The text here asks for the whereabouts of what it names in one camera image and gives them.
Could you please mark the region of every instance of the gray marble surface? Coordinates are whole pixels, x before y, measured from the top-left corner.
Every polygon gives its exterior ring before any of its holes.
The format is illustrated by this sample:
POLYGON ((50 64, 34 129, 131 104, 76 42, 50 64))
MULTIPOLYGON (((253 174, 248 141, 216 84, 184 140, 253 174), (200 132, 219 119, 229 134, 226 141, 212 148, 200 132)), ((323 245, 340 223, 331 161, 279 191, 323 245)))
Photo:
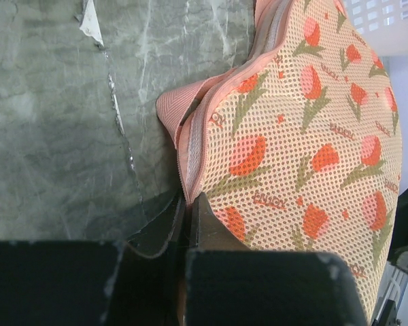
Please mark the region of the gray marble surface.
POLYGON ((106 58, 78 28, 80 0, 0 1, 0 239, 126 238, 146 225, 179 187, 155 100, 241 64, 252 3, 95 1, 106 58))

